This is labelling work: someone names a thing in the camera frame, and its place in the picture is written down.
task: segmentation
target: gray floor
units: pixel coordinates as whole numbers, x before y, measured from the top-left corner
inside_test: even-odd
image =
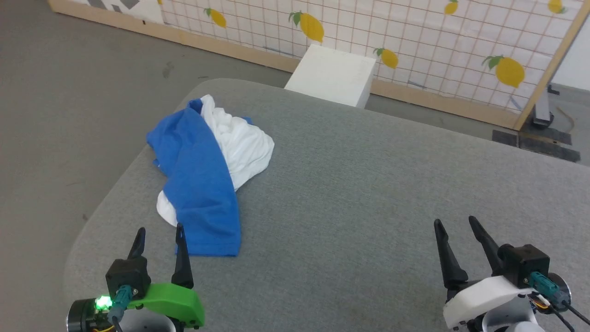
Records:
[[[193,87],[218,77],[282,87],[289,74],[54,14],[43,0],[0,0],[3,331],[63,330],[63,266],[77,233],[145,133]],[[584,158],[590,116],[580,100],[587,95],[567,90],[552,102],[574,118]],[[487,139],[499,129],[377,96],[367,108]],[[570,125],[556,114],[558,129]]]

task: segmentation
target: gray table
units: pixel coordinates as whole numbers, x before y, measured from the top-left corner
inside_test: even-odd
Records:
[[[239,80],[200,84],[179,108],[207,93],[252,117],[276,147],[238,190],[240,255],[191,258],[206,331],[444,331],[432,222],[443,220],[463,268],[484,278],[470,214],[499,244],[544,250],[590,313],[589,168]],[[166,179],[152,160],[146,147],[79,235],[69,300],[106,292],[104,274],[141,226],[152,281],[169,281],[175,229],[156,212]],[[565,331],[555,317],[538,319]]]

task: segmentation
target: lemon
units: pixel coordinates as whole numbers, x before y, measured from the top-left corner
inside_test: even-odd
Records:
[[[489,56],[481,64],[488,62],[488,67],[492,70],[496,67],[496,77],[498,81],[518,89],[518,86],[525,80],[525,69],[518,61],[504,56]]]
[[[301,31],[311,40],[319,41],[320,43],[324,39],[324,28],[322,23],[315,17],[309,15],[306,12],[292,12],[289,14],[289,21],[293,17],[293,23],[295,26],[301,22]]]
[[[444,13],[447,15],[455,14],[458,7],[459,2],[457,0],[450,0],[449,3],[444,7]]]
[[[561,3],[561,0],[549,0],[547,7],[551,12],[556,14],[563,14],[565,12],[565,7]]]
[[[207,16],[211,17],[215,24],[219,25],[222,28],[225,28],[225,17],[223,17],[223,15],[221,15],[220,12],[211,8],[205,9],[204,12],[207,14]]]
[[[384,65],[393,69],[398,66],[398,56],[396,56],[392,51],[386,48],[376,48],[373,50],[373,53],[375,52],[377,52],[377,55],[381,57]]]

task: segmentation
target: wooden baseboard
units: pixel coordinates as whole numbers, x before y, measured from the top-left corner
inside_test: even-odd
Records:
[[[294,72],[299,64],[297,59],[192,34],[167,25],[142,21],[118,12],[107,11],[69,0],[48,1],[54,12],[173,41],[290,73]],[[373,80],[371,93],[505,128],[513,128],[519,119],[517,114],[493,106],[481,105],[459,98],[443,97],[381,80]]]

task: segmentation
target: grid pattern backdrop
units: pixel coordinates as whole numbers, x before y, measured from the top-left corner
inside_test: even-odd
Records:
[[[160,5],[164,23],[185,31],[292,58],[303,57],[311,44],[375,57],[379,80],[514,113],[526,105],[581,6],[579,0],[161,0]],[[321,38],[309,16],[307,24],[301,18],[295,25],[290,14],[297,12],[318,21]],[[393,52],[396,63],[376,49]],[[514,61],[509,65],[500,56]],[[496,64],[491,69],[489,61]]]

